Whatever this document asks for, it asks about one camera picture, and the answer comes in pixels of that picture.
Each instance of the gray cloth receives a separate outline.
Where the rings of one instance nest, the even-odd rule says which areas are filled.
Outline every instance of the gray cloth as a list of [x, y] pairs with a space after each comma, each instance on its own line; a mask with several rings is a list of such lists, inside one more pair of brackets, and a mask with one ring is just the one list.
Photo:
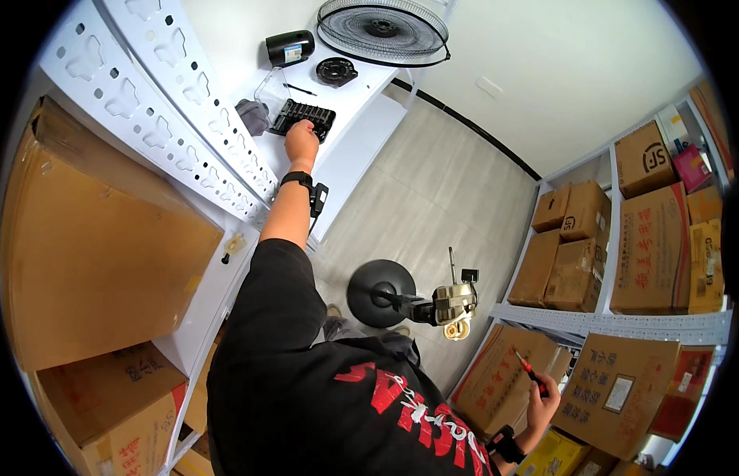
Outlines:
[[269, 108], [266, 104], [261, 107], [254, 100], [243, 99], [237, 103], [235, 110], [251, 136], [260, 136], [269, 128]]
[[[322, 325], [322, 330], [325, 332], [325, 342], [332, 342], [339, 339], [358, 339], [366, 338], [367, 334], [357, 329], [354, 324], [346, 318], [337, 318], [330, 316], [326, 322]], [[403, 334], [399, 334], [394, 330], [389, 330], [382, 336], [380, 336], [380, 342], [385, 345], [388, 350], [395, 353], [400, 353], [407, 358], [412, 364], [420, 368], [423, 372], [425, 369], [422, 367], [420, 361], [420, 354], [417, 351], [417, 345], [414, 340], [408, 338]]]

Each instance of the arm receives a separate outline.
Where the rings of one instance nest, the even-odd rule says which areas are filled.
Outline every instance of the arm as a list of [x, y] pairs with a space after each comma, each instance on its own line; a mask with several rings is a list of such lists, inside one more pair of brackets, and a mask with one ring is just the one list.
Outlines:
[[[528, 410], [526, 410], [528, 426], [526, 430], [515, 436], [515, 443], [526, 455], [542, 439], [544, 430], [546, 430], [549, 421], [552, 419], [552, 415], [555, 414], [555, 411], [560, 405], [560, 391], [558, 390], [558, 384], [555, 382], [555, 379], [546, 373], [537, 373], [536, 376], [544, 382], [547, 392], [549, 392], [549, 397], [541, 398], [539, 396], [539, 386], [536, 385], [536, 382], [531, 382]], [[497, 465], [500, 474], [507, 474], [515, 467], [515, 463], [504, 461], [499, 453], [494, 453], [491, 459]]]
[[[314, 160], [319, 149], [319, 139], [314, 133], [314, 124], [302, 120], [291, 127], [285, 137], [285, 151], [290, 159], [288, 172], [312, 173]], [[279, 188], [259, 243], [270, 238], [281, 238], [293, 242], [306, 250], [308, 221], [311, 218], [308, 190], [298, 182], [288, 182]]]

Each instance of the floor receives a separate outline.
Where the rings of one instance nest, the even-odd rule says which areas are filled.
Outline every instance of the floor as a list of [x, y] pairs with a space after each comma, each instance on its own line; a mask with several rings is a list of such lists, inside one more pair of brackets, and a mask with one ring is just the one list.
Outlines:
[[[384, 92], [402, 102], [408, 93]], [[448, 247], [458, 273], [478, 268], [478, 316], [470, 336], [452, 341], [442, 328], [405, 320], [427, 374], [449, 395], [478, 349], [512, 275], [535, 200], [534, 179], [448, 114], [416, 98], [312, 256], [317, 290], [350, 315], [345, 290], [354, 270], [379, 258], [409, 270], [418, 293], [451, 282]]]

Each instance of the cardboard box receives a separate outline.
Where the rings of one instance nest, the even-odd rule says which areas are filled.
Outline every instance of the cardboard box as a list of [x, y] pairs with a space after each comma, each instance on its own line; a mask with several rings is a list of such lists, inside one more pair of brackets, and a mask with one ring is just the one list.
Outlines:
[[622, 461], [610, 473], [610, 476], [650, 476], [653, 471], [639, 464]]
[[735, 178], [735, 167], [732, 164], [732, 154], [729, 147], [729, 135], [724, 122], [724, 114], [718, 97], [714, 94], [708, 81], [701, 81], [689, 90], [689, 96], [698, 107], [700, 115], [706, 121], [708, 131], [722, 158], [722, 164], [727, 171], [729, 180]]
[[616, 141], [616, 164], [618, 186], [626, 199], [677, 181], [655, 121]]
[[693, 144], [674, 158], [674, 167], [688, 194], [711, 184], [711, 172]]
[[187, 379], [152, 343], [37, 373], [40, 411], [84, 474], [163, 465]]
[[514, 427], [528, 407], [530, 379], [512, 346], [537, 373], [559, 382], [571, 353], [539, 332], [496, 325], [468, 373], [452, 394], [462, 419], [481, 436]]
[[560, 243], [562, 238], [558, 229], [535, 234], [531, 238], [508, 296], [510, 304], [544, 307], [544, 291]]
[[718, 312], [724, 304], [722, 271], [722, 222], [713, 219], [689, 227], [692, 239], [690, 264], [690, 314]]
[[607, 253], [596, 238], [558, 246], [544, 293], [547, 309], [594, 312], [603, 284]]
[[633, 459], [677, 357], [678, 342], [589, 334], [552, 424], [617, 458]]
[[656, 116], [656, 122], [671, 157], [681, 154], [692, 143], [675, 105], [664, 107]]
[[703, 387], [706, 386], [715, 350], [714, 346], [682, 347], [677, 370], [668, 385], [650, 433], [676, 443], [684, 437], [700, 402]]
[[610, 309], [686, 314], [689, 304], [687, 197], [681, 182], [624, 200]]
[[565, 218], [565, 209], [568, 206], [568, 197], [571, 194], [571, 184], [560, 189], [550, 190], [539, 197], [536, 212], [533, 214], [531, 227], [536, 233], [544, 233], [560, 228]]
[[571, 476], [591, 447], [551, 428], [517, 467], [517, 476]]
[[587, 180], [574, 185], [560, 236], [566, 242], [598, 238], [604, 248], [610, 235], [610, 210], [610, 198], [596, 181]]
[[200, 369], [200, 375], [197, 377], [195, 389], [190, 397], [190, 404], [187, 405], [187, 412], [184, 414], [184, 423], [201, 434], [208, 430], [208, 389], [206, 388], [206, 380], [217, 347], [218, 345], [215, 342], [211, 344], [211, 351], [208, 352], [203, 368]]
[[584, 461], [578, 465], [573, 476], [608, 476], [618, 462], [615, 456], [599, 448], [592, 448]]
[[722, 219], [722, 198], [716, 185], [711, 185], [687, 196], [689, 222], [692, 225], [713, 219]]
[[5, 323], [26, 372], [176, 330], [223, 235], [49, 99], [23, 135], [2, 220]]
[[181, 457], [174, 469], [182, 473], [182, 476], [213, 476], [211, 453], [208, 450], [208, 433], [203, 433], [200, 439], [192, 445], [190, 451]]

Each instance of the screwdriver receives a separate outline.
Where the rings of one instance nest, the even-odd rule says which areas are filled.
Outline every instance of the screwdriver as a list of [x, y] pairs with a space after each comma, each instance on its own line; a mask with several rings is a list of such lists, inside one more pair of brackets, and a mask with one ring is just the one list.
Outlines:
[[520, 356], [520, 354], [517, 353], [517, 349], [515, 349], [515, 347], [513, 347], [513, 352], [515, 352], [515, 357], [520, 360], [520, 365], [523, 366], [523, 370], [525, 370], [528, 374], [528, 378], [535, 381], [536, 384], [539, 386], [539, 396], [541, 398], [549, 398], [549, 392], [547, 392], [547, 388], [544, 385], [544, 382], [539, 380], [539, 377], [537, 377], [536, 374], [533, 373], [533, 370], [531, 369], [531, 364], [527, 363], [526, 359], [524, 359]]

